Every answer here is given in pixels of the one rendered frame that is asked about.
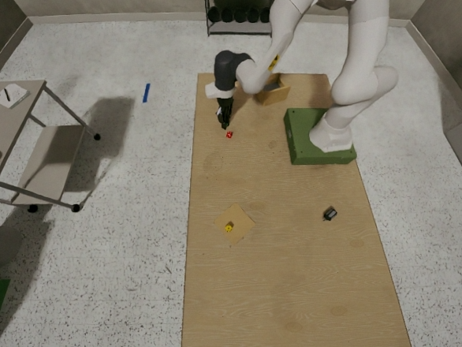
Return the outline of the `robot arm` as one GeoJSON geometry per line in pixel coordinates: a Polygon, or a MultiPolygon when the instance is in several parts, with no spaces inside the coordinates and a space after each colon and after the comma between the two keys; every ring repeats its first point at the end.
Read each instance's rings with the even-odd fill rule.
{"type": "Polygon", "coordinates": [[[208,99],[227,99],[239,81],[245,93],[260,93],[291,44],[296,26],[315,3],[325,9],[344,6],[348,10],[348,50],[330,89],[333,104],[309,137],[323,152],[347,150],[352,146],[351,122],[399,81],[394,67],[374,66],[386,45],[389,0],[275,0],[269,15],[272,43],[259,66],[247,53],[220,51],[214,60],[215,82],[206,85],[205,91],[208,99]]]}

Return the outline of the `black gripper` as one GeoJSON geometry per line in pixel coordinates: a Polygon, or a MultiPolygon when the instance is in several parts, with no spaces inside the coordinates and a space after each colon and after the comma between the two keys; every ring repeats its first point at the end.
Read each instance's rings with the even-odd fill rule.
{"type": "Polygon", "coordinates": [[[231,118],[230,115],[232,113],[233,108],[233,100],[233,97],[228,99],[217,98],[219,104],[219,111],[216,112],[216,114],[218,116],[218,121],[222,123],[223,129],[226,129],[226,123],[228,123],[229,126],[229,119],[231,118]]]}

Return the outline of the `small wooden crate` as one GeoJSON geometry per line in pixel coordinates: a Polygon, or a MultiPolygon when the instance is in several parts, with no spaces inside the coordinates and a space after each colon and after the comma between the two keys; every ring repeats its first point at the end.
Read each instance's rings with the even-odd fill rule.
{"type": "Polygon", "coordinates": [[[270,74],[264,89],[255,95],[261,102],[262,106],[268,106],[285,100],[287,95],[287,86],[281,79],[281,75],[279,73],[272,73],[270,74]]]}

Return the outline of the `tan flat mat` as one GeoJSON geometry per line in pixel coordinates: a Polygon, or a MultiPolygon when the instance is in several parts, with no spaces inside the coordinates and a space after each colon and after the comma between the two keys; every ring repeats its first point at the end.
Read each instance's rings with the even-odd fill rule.
{"type": "Polygon", "coordinates": [[[235,245],[255,225],[237,203],[216,218],[214,223],[232,245],[235,245]],[[232,227],[229,232],[225,229],[228,224],[232,227]]]}

